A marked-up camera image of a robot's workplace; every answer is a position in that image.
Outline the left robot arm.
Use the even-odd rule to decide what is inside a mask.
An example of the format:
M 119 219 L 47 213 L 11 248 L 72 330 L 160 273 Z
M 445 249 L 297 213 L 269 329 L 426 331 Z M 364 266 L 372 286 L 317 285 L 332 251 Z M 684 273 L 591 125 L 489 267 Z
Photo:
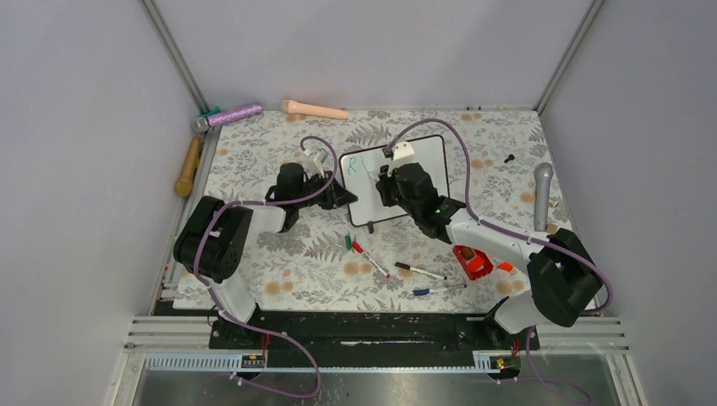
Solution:
M 172 256 L 205 285 L 220 316 L 233 322 L 230 337 L 250 348 L 261 340 L 263 327 L 251 317 L 257 303 L 238 275 L 248 237 L 289 231 L 302 208 L 332 210 L 358 200 L 331 171 L 310 173 L 296 162 L 283 164 L 265 195 L 267 206 L 228 207 L 223 200 L 203 196 L 178 235 Z

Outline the green marker pen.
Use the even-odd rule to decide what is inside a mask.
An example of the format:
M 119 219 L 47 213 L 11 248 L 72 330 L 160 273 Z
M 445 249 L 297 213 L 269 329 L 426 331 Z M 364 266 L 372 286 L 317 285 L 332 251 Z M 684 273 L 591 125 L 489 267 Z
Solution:
M 379 177 L 375 172 L 370 171 L 367 167 L 365 167 L 364 170 L 373 182 L 376 183 L 379 181 Z

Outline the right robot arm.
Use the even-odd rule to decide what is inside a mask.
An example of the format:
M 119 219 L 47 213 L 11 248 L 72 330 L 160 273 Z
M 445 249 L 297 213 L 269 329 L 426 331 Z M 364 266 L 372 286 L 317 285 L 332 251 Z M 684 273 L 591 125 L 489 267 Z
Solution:
M 382 166 L 376 188 L 383 205 L 402 208 L 424 235 L 480 250 L 527 273 L 529 291 L 502 299 L 489 312 L 484 334 L 493 347 L 506 348 L 519 332 L 547 321 L 572 326 L 605 286 L 574 232 L 528 233 L 480 217 L 440 195 L 418 163 Z

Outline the white whiteboard black frame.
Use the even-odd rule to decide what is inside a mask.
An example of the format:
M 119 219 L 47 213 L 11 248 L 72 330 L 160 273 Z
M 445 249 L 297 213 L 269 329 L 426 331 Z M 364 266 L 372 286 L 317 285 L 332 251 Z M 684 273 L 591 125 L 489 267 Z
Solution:
M 433 185 L 440 195 L 450 196 L 448 188 L 445 141 L 439 134 L 424 136 L 409 141 L 415 151 L 415 159 L 431 176 Z M 406 212 L 399 206 L 384 207 L 373 182 L 364 168 L 379 175 L 380 168 L 391 162 L 384 157 L 382 147 L 344 153 L 339 157 L 343 187 L 358 197 L 348 205 L 350 222 L 362 227 L 368 222 L 384 222 L 404 217 Z

